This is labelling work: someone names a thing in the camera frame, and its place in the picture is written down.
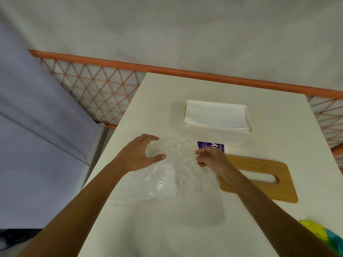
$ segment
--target hand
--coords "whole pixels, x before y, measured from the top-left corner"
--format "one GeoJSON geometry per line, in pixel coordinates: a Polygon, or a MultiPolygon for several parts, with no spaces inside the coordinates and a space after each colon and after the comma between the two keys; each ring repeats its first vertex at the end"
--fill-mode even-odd
{"type": "Polygon", "coordinates": [[[145,155],[146,147],[153,140],[159,140],[160,138],[142,134],[136,137],[133,141],[129,142],[113,159],[116,164],[123,168],[126,172],[140,170],[146,168],[153,163],[159,162],[166,158],[165,154],[159,154],[154,157],[148,158],[145,155]]]}
{"type": "Polygon", "coordinates": [[[198,155],[196,160],[200,167],[208,166],[211,170],[221,176],[223,176],[229,169],[234,168],[221,149],[203,147],[196,150],[195,154],[198,155]]]}

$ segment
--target person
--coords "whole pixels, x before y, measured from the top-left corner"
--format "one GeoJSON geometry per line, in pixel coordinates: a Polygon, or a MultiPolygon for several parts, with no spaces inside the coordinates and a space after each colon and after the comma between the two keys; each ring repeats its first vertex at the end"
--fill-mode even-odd
{"type": "MultiPolygon", "coordinates": [[[[146,168],[165,159],[160,154],[145,156],[148,144],[159,138],[142,134],[118,155],[40,232],[19,254],[20,257],[77,256],[97,216],[120,179],[130,171],[146,168]]],[[[337,254],[312,232],[283,211],[239,172],[220,149],[195,151],[198,165],[208,166],[236,191],[243,204],[281,257],[337,254]]]]}

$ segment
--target left hand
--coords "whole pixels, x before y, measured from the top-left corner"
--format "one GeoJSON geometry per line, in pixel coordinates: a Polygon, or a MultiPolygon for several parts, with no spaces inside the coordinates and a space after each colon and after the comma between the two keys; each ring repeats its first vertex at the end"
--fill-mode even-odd
{"type": "Polygon", "coordinates": [[[129,142],[113,159],[126,172],[140,170],[146,168],[151,164],[164,160],[165,154],[159,154],[148,158],[145,155],[146,147],[153,140],[159,140],[159,137],[149,134],[142,134],[129,142]]]}

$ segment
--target table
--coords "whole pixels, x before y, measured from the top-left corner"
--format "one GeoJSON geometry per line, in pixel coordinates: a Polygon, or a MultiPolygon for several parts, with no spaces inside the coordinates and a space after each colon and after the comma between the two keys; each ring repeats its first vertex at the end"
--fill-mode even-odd
{"type": "MultiPolygon", "coordinates": [[[[343,177],[301,94],[147,73],[89,180],[142,133],[178,137],[175,110],[187,99],[247,105],[253,137],[230,153],[286,163],[299,202],[276,203],[343,236],[343,177]]],[[[191,204],[108,201],[79,256],[277,254],[238,196],[218,188],[191,204]]]]}

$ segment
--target tissue box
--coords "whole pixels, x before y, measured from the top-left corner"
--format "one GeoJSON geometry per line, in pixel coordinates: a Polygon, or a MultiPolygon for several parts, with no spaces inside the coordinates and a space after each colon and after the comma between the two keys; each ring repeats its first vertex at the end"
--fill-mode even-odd
{"type": "Polygon", "coordinates": [[[251,135],[245,105],[187,100],[183,116],[187,140],[238,146],[251,135]]]}

